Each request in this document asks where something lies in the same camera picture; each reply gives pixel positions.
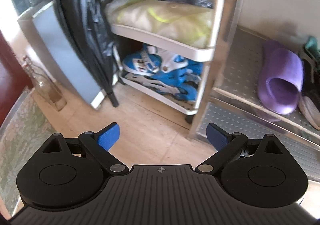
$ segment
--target black plastic bag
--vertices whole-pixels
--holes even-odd
[[[114,107],[112,90],[114,35],[101,9],[100,0],[54,0],[55,11],[78,57],[104,89]]]

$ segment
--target green patterned rug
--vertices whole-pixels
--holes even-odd
[[[0,196],[12,215],[19,198],[16,177],[56,131],[30,94],[23,93],[0,127]]]

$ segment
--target purple clog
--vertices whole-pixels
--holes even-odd
[[[263,53],[258,96],[266,108],[281,115],[290,114],[300,99],[302,62],[296,54],[275,40],[264,43]]]

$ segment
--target blue inline skate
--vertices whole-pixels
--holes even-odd
[[[144,44],[142,51],[123,60],[123,67],[128,80],[160,94],[171,94],[177,100],[196,100],[202,70],[200,62]]]

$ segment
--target white wall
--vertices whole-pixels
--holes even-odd
[[[52,78],[43,63],[30,46],[29,42],[22,33],[17,22],[18,15],[11,0],[1,0],[0,4],[0,30],[15,53],[17,59],[21,62],[24,55],[28,55],[36,65],[41,66]]]
[[[297,51],[309,35],[320,41],[320,0],[244,0],[239,25]]]

